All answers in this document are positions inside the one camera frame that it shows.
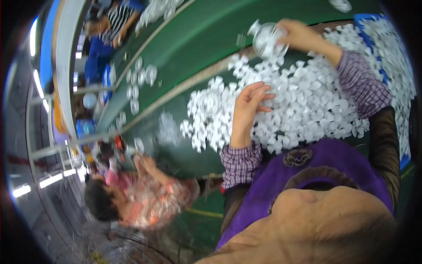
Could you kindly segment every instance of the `sleeve cuff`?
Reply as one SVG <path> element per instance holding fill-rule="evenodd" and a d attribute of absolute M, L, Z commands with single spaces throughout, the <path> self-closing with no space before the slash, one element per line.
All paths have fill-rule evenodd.
<path fill-rule="evenodd" d="M 259 149 L 259 151 L 261 151 L 261 146 L 258 142 L 253 141 L 251 142 L 251 144 L 245 148 L 233 148 L 230 145 L 226 145 L 223 148 L 223 151 L 226 152 L 229 155 L 236 155 L 236 156 L 241 156 L 241 157 L 250 157 L 251 155 L 254 155 L 255 151 Z"/>

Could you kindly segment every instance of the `red object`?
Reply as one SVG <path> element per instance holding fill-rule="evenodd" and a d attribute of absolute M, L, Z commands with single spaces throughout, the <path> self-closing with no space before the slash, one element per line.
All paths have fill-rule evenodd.
<path fill-rule="evenodd" d="M 220 192 L 224 195 L 224 193 L 226 192 L 226 189 L 224 189 L 221 184 L 220 184 Z"/>
<path fill-rule="evenodd" d="M 121 136 L 114 137 L 114 143 L 116 144 L 116 149 L 120 153 L 120 157 L 122 158 L 123 162 L 126 162 L 126 158 L 124 157 L 124 149 L 123 149 L 123 141 Z"/>
<path fill-rule="evenodd" d="M 114 138 L 114 143 L 116 144 L 116 148 L 118 150 L 122 150 L 123 149 L 123 142 L 122 142 L 122 138 L 120 136 L 116 136 Z"/>

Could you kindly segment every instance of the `yellow floor marking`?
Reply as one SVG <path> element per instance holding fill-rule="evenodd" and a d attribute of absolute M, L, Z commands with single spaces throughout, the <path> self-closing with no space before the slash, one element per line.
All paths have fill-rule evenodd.
<path fill-rule="evenodd" d="M 207 211 L 202 211 L 202 210 L 198 210 L 198 209 L 193 209 L 193 208 L 186 208 L 187 212 L 191 212 L 193 214 L 197 214 L 197 215 L 204 215 L 204 216 L 209 216 L 209 217 L 216 217 L 216 218 L 223 218 L 223 214 L 219 214 L 216 212 L 207 212 Z"/>
<path fill-rule="evenodd" d="M 413 168 L 415 168 L 415 165 L 413 165 L 412 167 L 410 167 L 402 176 L 401 176 L 401 179 L 403 179 L 404 177 L 406 177 L 408 174 L 409 174 L 409 172 L 411 171 L 411 170 L 413 170 Z"/>

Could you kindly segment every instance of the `purple checkered sleeve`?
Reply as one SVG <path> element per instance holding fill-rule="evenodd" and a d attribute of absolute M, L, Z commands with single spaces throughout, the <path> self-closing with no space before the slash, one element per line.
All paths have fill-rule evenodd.
<path fill-rule="evenodd" d="M 223 173 L 222 187 L 224 189 L 238 184 L 252 183 L 252 177 L 262 161 L 261 145 L 255 141 L 243 149 L 226 145 L 221 150 L 220 157 L 226 168 Z"/>
<path fill-rule="evenodd" d="M 342 90 L 354 100 L 361 119 L 391 104 L 388 86 L 375 77 L 360 54 L 344 51 L 336 70 Z"/>

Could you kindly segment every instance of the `green conveyor belt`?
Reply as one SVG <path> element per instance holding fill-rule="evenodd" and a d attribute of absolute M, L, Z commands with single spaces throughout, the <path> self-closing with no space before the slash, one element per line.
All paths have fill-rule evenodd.
<path fill-rule="evenodd" d="M 144 85 L 140 89 L 140 111 L 183 80 L 236 52 L 239 48 L 236 46 L 238 34 L 246 32 L 256 19 L 276 22 L 288 17 L 315 24 L 351 19 L 357 13 L 380 11 L 377 1 L 355 0 L 351 3 L 352 11 L 343 14 L 332 8 L 328 0 L 196 0 L 164 27 L 141 53 L 145 67 L 148 64 L 157 66 L 158 76 L 153 87 Z M 132 57 L 161 23 L 162 19 L 141 29 L 138 38 L 132 33 L 128 44 L 117 52 L 114 59 L 118 67 L 117 76 L 127 63 L 121 64 L 124 53 L 128 52 Z M 248 37 L 246 44 L 251 43 L 252 38 Z M 106 131 L 110 124 L 115 123 L 121 110 L 127 113 L 128 122 L 134 119 L 126 99 L 126 87 L 124 78 L 110 100 L 97 131 Z"/>

